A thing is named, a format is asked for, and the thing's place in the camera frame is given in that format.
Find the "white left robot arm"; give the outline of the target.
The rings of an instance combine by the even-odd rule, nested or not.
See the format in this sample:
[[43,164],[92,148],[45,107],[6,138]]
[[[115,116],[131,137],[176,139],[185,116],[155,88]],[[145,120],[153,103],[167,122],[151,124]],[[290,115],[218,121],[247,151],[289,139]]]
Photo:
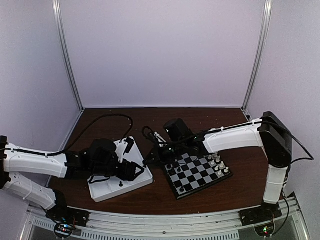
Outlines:
[[78,208],[101,211],[99,204],[113,200],[153,181],[151,171],[143,165],[143,156],[133,137],[112,141],[95,139],[81,151],[58,152],[34,150],[9,143],[6,136],[0,138],[0,186],[24,200],[33,202],[61,222],[72,218],[67,201],[71,195],[45,188],[35,182],[32,175],[46,176],[87,185],[87,194]]

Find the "right aluminium frame post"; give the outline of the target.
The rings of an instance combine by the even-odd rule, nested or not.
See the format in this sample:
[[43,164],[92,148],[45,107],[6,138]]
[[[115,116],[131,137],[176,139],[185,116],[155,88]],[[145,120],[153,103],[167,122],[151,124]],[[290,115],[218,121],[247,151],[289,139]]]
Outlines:
[[241,110],[245,113],[245,115],[249,115],[249,103],[254,91],[255,83],[258,79],[259,69],[261,66],[263,53],[268,38],[270,22],[272,17],[272,8],[273,1],[265,0],[256,54],[253,62],[252,71],[250,74],[249,84],[241,107]]

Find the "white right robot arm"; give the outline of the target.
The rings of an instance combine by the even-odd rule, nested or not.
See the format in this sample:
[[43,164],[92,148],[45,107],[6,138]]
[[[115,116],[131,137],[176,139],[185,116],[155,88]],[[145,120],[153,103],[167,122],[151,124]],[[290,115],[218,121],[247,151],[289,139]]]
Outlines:
[[145,166],[162,167],[177,199],[216,185],[232,176],[226,152],[254,150],[266,160],[266,184],[261,206],[256,210],[259,220],[268,220],[279,207],[283,187],[292,161],[290,131],[270,111],[262,117],[228,127],[212,128],[194,133],[181,119],[164,124],[169,140],[157,131],[144,127],[144,136],[153,147]]

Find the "black rook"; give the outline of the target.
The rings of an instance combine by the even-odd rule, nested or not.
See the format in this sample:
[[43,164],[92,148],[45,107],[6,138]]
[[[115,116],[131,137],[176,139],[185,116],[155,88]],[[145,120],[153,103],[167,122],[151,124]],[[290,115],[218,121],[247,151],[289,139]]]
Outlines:
[[179,191],[183,193],[185,191],[184,186],[182,186]]

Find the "left circuit board with LEDs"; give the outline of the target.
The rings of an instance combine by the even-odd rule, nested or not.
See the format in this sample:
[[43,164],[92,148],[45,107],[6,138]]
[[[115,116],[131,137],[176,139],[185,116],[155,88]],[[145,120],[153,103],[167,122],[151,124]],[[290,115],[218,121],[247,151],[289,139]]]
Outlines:
[[54,226],[53,232],[58,238],[68,238],[73,234],[75,229],[75,227],[69,224],[60,222]]

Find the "white compartment tray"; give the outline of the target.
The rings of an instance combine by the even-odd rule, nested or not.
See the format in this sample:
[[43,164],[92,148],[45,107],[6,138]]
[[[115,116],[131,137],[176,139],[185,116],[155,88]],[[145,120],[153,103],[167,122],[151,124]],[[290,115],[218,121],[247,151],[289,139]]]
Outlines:
[[[153,175],[148,167],[143,166],[144,158],[135,139],[132,136],[130,138],[134,140],[133,146],[130,152],[124,154],[122,163],[116,162],[117,165],[114,172],[109,172],[106,176],[94,175],[87,180],[90,196],[96,203],[118,197],[153,183]],[[145,168],[144,173],[137,179],[134,179],[134,175],[139,170],[136,169],[134,163]]]

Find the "left aluminium frame post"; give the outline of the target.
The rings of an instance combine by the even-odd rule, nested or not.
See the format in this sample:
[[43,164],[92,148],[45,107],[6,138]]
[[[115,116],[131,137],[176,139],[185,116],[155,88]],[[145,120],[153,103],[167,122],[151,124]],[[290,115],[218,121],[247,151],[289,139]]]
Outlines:
[[70,83],[71,91],[73,93],[75,102],[77,104],[77,108],[79,109],[80,112],[82,112],[84,110],[84,107],[83,107],[79,90],[76,84],[75,75],[74,75],[72,63],[71,63],[71,58],[68,51],[68,45],[67,45],[66,34],[65,34],[64,24],[63,24],[62,12],[61,12],[61,1],[53,0],[52,6],[53,6],[53,14],[56,21],[58,37],[60,41],[60,46],[62,50],[62,56],[63,56],[63,61],[64,61],[68,81]]

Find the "right circuit board with LEDs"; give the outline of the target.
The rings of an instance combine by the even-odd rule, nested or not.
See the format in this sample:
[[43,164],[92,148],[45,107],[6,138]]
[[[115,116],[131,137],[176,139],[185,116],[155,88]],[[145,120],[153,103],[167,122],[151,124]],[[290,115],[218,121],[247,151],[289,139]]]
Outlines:
[[255,233],[262,237],[266,238],[272,235],[275,231],[275,225],[273,223],[262,224],[254,227]]

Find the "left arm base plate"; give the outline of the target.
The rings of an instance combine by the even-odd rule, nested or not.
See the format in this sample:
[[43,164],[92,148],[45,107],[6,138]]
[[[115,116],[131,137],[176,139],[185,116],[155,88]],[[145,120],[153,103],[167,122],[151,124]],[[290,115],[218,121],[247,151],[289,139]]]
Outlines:
[[45,210],[46,217],[51,219],[54,223],[68,224],[72,227],[86,227],[90,213],[85,210],[75,208],[67,208],[67,211],[62,213],[58,211]]

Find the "black and grey chessboard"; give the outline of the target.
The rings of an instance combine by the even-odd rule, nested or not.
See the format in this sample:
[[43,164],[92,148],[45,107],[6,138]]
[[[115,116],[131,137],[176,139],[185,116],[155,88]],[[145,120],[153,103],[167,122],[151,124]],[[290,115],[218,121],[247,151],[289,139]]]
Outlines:
[[[216,163],[216,166],[212,167],[208,156],[212,156],[212,161],[216,163],[216,158],[220,155],[212,153],[202,157],[196,157],[185,153],[172,163],[163,166],[163,172],[177,200],[193,195],[233,176],[230,168],[230,173],[224,174],[224,169],[228,167],[224,163],[225,168],[219,168],[219,170],[222,171],[222,176],[219,177],[217,175],[219,170],[215,171],[215,167],[224,161],[221,159],[221,162]],[[172,168],[175,170],[175,175],[169,175],[167,165],[172,165]],[[182,186],[184,186],[184,192],[180,192]]]

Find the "white queen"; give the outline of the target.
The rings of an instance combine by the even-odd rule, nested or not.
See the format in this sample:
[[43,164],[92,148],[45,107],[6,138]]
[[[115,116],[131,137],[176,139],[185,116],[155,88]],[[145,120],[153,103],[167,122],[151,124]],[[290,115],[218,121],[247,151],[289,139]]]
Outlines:
[[221,162],[221,157],[218,156],[218,157],[215,159],[215,162],[216,162],[216,163],[220,163],[220,162]]

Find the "front aluminium rail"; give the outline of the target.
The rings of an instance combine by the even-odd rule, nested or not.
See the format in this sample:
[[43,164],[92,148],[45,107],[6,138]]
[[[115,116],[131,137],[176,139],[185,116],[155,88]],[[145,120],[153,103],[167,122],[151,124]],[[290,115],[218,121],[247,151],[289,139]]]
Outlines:
[[274,224],[271,240],[308,240],[310,234],[296,197],[279,203],[282,216],[243,225],[239,210],[182,215],[134,215],[89,211],[86,226],[69,240],[264,240],[262,230]]

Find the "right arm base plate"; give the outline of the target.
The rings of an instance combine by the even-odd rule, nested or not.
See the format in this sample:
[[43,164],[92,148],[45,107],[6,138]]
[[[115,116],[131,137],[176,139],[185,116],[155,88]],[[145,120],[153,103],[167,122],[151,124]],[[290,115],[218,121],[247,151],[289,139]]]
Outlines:
[[244,209],[239,212],[242,226],[272,221],[274,218],[279,218],[281,216],[282,211],[278,207],[270,208],[259,206],[255,208]]

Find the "circuit board with leds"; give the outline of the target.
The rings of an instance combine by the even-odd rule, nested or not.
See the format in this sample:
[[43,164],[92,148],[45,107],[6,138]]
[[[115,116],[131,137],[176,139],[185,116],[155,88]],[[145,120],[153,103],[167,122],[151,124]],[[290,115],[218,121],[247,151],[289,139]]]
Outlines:
[[272,235],[275,231],[275,225],[273,223],[262,224],[254,227],[255,233],[262,237],[266,238]]
[[54,226],[53,232],[58,238],[68,238],[73,234],[75,229],[75,227],[69,224],[60,222]]

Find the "black king piece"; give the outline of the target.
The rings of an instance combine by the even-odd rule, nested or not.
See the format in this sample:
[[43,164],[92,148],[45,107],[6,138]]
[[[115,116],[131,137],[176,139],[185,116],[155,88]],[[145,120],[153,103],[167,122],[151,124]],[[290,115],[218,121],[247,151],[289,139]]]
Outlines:
[[170,169],[170,170],[168,171],[168,174],[169,174],[170,176],[175,175],[175,174],[176,174],[175,169],[174,169],[174,168]]

